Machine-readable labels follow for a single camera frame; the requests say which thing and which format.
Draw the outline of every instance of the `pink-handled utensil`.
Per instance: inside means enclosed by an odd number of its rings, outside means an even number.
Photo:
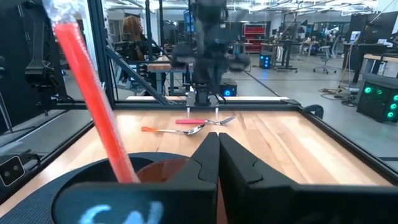
[[[230,121],[235,119],[235,116],[227,118],[222,121],[210,121],[206,119],[178,119],[175,121],[176,124],[215,124],[215,125],[224,125]]]

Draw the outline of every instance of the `clear plastic wrapper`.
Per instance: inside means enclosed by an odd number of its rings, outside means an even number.
[[[43,6],[54,26],[55,24],[76,22],[76,14],[80,14],[84,17],[83,1],[84,0],[43,0]]]

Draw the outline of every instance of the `brown hair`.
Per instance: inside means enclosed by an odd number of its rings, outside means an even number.
[[[123,34],[130,34],[131,41],[139,42],[141,41],[141,22],[136,16],[127,16],[123,20]],[[139,60],[145,60],[139,47],[136,47],[136,52]]]

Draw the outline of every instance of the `wooden tabletop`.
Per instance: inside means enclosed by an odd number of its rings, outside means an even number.
[[[283,43],[261,43],[263,46],[283,46]]]
[[[158,59],[155,61],[164,61],[165,63],[150,63],[148,64],[148,70],[149,71],[156,71],[156,70],[170,70],[172,67],[170,65],[170,60],[166,56],[160,56]],[[189,65],[189,69],[192,71],[193,70],[193,65]]]
[[[228,133],[258,158],[301,184],[391,185],[298,112],[222,111],[190,113],[190,118],[221,120],[193,136],[146,133],[141,126],[190,129],[175,124],[185,111],[115,111],[128,153],[170,152],[191,156],[209,132]],[[0,206],[0,217],[36,189],[62,174],[106,158],[96,128],[88,131],[39,175]]]
[[[373,60],[380,60],[381,56],[373,55],[373,54],[366,54],[366,55],[364,55],[363,58],[373,59]],[[386,62],[398,62],[398,57],[383,57],[383,61],[386,61]]]

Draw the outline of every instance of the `blue light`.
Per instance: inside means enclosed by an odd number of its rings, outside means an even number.
[[[231,96],[231,91],[225,90],[224,91],[224,96]]]

